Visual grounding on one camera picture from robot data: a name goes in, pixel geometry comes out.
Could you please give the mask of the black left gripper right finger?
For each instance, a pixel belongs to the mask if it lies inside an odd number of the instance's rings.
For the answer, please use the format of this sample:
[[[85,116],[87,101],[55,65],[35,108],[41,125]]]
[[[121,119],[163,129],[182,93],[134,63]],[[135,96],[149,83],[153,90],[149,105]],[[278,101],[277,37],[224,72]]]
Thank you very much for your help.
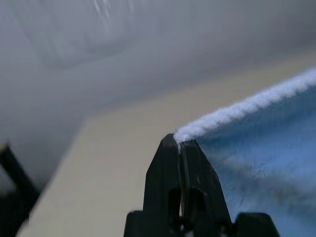
[[[180,144],[179,168],[182,182],[182,213],[195,222],[205,213],[212,223],[230,225],[231,218],[219,178],[196,141]]]

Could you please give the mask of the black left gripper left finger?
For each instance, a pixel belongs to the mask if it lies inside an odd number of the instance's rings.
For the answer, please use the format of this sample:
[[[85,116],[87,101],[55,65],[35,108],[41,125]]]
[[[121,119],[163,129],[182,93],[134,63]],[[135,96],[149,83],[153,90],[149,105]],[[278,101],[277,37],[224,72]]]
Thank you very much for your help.
[[[145,210],[162,213],[169,222],[179,220],[181,184],[178,158],[178,145],[173,134],[167,134],[146,173]]]

